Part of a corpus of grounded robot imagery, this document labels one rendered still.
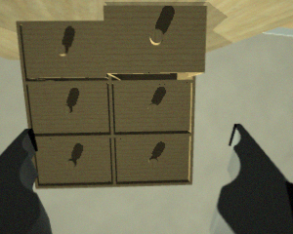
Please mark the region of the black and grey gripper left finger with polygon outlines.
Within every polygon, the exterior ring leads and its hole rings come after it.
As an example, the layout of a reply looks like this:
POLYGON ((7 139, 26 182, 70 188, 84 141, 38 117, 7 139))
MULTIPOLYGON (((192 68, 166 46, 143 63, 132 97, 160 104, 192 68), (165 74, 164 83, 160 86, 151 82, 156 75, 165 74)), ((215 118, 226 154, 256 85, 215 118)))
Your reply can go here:
POLYGON ((0 155, 0 234, 52 234, 33 184, 38 151, 32 129, 23 130, 0 155))

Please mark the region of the brown wooden drawer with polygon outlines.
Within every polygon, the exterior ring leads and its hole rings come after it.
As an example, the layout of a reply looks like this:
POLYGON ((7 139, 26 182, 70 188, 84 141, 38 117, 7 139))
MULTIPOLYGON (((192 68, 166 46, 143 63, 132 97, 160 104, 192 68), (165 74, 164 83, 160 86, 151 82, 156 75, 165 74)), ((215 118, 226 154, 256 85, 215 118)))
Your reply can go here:
POLYGON ((115 131, 189 131, 190 85, 113 84, 115 131))
POLYGON ((37 139, 40 183, 112 182, 111 137, 37 139))
POLYGON ((108 80, 103 24, 22 24, 21 32, 28 79, 108 80))
POLYGON ((35 134, 110 132, 108 84, 27 86, 35 134))
POLYGON ((117 181, 188 179, 189 136, 116 137, 117 181))
POLYGON ((181 80, 205 73, 206 21, 207 6, 104 6, 106 74, 181 80))

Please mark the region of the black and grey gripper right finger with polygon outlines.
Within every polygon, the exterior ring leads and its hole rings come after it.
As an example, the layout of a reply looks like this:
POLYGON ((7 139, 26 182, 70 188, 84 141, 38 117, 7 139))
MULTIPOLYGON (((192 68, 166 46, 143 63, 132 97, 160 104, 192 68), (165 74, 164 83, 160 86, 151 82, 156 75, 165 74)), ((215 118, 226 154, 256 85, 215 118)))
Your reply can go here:
POLYGON ((229 146, 231 182, 221 188, 210 234, 293 234, 293 183, 241 124, 229 146))

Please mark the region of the light wooden chest of drawers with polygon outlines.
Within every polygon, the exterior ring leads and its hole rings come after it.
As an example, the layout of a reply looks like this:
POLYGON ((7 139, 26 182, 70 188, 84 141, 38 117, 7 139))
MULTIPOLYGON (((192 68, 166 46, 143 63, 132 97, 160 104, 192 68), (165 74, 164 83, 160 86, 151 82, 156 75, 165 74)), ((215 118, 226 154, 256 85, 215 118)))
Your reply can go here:
POLYGON ((27 85, 57 85, 57 84, 108 84, 109 90, 109 133, 61 133, 61 134, 35 134, 35 139, 59 139, 59 138, 109 138, 111 137, 112 155, 112 182, 83 182, 83 183, 40 183, 39 177, 35 179, 35 189, 51 188, 91 188, 91 187, 127 187, 127 186, 159 186, 159 185, 191 185, 193 167, 193 137, 194 137, 194 106, 195 106, 195 75, 181 80, 118 80, 108 75, 106 81, 47 81, 28 79, 26 77, 22 24, 104 24, 103 20, 35 20, 16 21, 19 42, 21 77, 24 93, 27 126, 32 129, 29 94, 27 85), (31 81, 31 82, 29 82, 31 81), (160 132, 116 132, 114 118, 114 93, 113 84, 135 83, 191 83, 190 85, 190 121, 189 131, 160 131, 160 132), (152 180, 152 181, 118 181, 116 168, 116 137, 189 137, 188 179, 186 180, 152 180))

